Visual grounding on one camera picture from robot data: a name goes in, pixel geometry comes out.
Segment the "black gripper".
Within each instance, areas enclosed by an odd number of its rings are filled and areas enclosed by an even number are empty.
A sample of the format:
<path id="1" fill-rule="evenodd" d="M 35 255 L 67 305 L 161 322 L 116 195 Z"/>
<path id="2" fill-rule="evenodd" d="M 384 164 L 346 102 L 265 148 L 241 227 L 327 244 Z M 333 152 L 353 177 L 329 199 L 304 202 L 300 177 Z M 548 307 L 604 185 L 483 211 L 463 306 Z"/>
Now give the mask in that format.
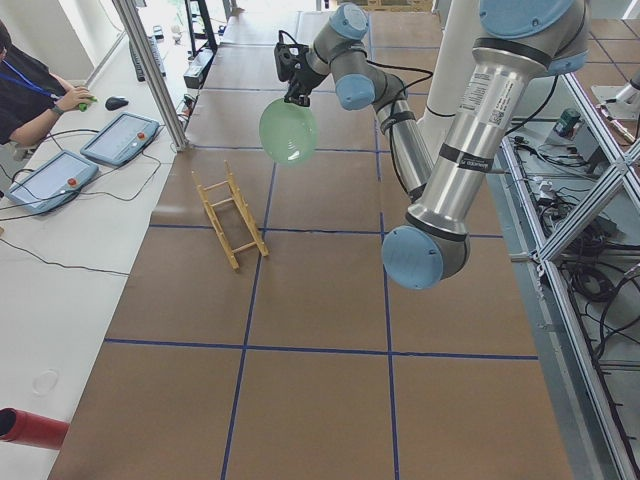
<path id="1" fill-rule="evenodd" d="M 284 101 L 299 107 L 309 107 L 309 95 L 325 80 L 325 75 L 317 73 L 304 62 L 297 62 L 289 66 L 287 74 L 289 87 Z"/>

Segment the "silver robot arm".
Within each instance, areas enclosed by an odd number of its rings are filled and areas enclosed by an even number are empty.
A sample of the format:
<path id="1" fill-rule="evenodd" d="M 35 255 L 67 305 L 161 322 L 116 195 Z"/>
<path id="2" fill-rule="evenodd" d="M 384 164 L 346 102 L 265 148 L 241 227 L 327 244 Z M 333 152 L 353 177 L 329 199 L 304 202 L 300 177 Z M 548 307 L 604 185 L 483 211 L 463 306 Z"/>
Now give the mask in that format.
<path id="1" fill-rule="evenodd" d="M 453 2 L 422 117 L 408 105 L 407 85 L 368 58 L 359 6 L 339 6 L 308 45 L 279 34 L 274 56 L 287 103 L 308 106 L 332 79 L 344 109 L 376 113 L 410 200 L 405 224 L 382 247 L 396 283 L 428 289 L 464 267 L 467 214 L 528 84 L 584 65 L 590 20 L 586 1 Z"/>

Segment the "person's hand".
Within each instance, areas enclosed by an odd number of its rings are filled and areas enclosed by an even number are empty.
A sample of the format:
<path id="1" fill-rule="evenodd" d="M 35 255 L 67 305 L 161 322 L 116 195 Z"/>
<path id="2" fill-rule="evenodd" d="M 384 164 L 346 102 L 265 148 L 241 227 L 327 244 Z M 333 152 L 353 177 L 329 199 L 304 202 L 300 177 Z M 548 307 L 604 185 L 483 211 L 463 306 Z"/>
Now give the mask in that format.
<path id="1" fill-rule="evenodd" d="M 77 110 L 78 104 L 90 97 L 94 96 L 86 87 L 72 87 L 64 96 L 62 96 L 56 102 L 56 105 L 59 106 L 63 111 Z"/>

